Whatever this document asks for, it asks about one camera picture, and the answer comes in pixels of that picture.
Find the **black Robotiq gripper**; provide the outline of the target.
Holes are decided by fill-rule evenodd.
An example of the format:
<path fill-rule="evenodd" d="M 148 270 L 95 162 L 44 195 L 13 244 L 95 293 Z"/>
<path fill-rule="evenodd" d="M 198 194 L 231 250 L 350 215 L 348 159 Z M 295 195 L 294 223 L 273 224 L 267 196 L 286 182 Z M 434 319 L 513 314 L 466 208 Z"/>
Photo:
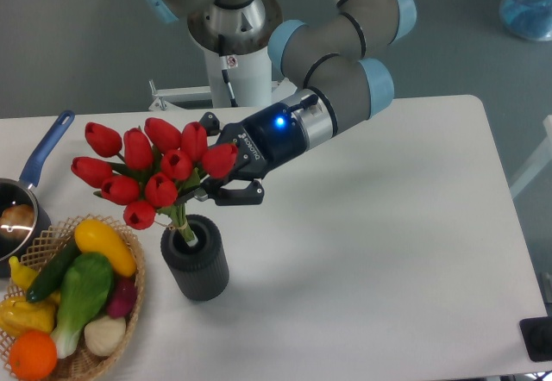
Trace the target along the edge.
<path fill-rule="evenodd" d="M 238 148 L 235 166 L 221 179 L 208 178 L 194 186 L 177 204 L 191 199 L 200 202 L 213 200 L 217 206 L 259 205 L 265 190 L 261 182 L 270 171 L 298 157 L 307 148 L 307 140 L 298 122 L 292 117 L 293 108 L 276 103 L 248 116 L 240 122 L 223 124 L 213 112 L 199 119 L 208 137 L 218 137 L 217 144 L 234 144 Z M 252 180 L 243 189 L 225 188 L 232 180 Z"/>

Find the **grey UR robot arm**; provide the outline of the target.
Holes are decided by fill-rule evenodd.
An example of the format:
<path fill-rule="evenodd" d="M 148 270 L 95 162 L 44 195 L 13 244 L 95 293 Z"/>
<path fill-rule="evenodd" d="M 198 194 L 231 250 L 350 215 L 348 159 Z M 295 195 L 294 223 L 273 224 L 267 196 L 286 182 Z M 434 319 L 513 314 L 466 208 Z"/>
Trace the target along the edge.
<path fill-rule="evenodd" d="M 316 28 L 284 20 L 274 0 L 147 1 L 164 22 L 187 21 L 213 104 L 254 108 L 227 125 L 203 117 L 208 134 L 236 142 L 238 160 L 185 197 L 219 205 L 260 203 L 270 171 L 385 109 L 394 85 L 373 53 L 417 20 L 413 0 L 335 0 L 337 16 Z"/>

